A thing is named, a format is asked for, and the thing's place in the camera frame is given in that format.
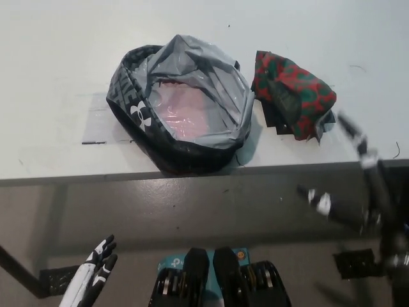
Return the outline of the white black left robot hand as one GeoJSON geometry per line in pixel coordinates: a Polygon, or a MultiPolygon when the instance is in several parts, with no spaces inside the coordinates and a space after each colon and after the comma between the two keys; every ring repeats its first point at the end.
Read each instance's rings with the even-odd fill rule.
{"type": "Polygon", "coordinates": [[[103,290],[118,256],[114,235],[106,237],[79,266],[59,307],[91,307],[103,290]]]}

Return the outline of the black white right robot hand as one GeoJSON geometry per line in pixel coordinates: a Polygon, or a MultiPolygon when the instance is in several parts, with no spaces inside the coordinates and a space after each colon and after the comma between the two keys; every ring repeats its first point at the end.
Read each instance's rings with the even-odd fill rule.
{"type": "Polygon", "coordinates": [[[339,113],[337,119],[357,151],[369,195],[368,206],[354,205],[330,193],[320,193],[316,189],[308,189],[302,185],[297,186],[298,195],[321,216],[357,232],[361,232],[369,224],[383,222],[394,225],[396,211],[377,150],[368,147],[367,136],[345,114],[339,113]]]}

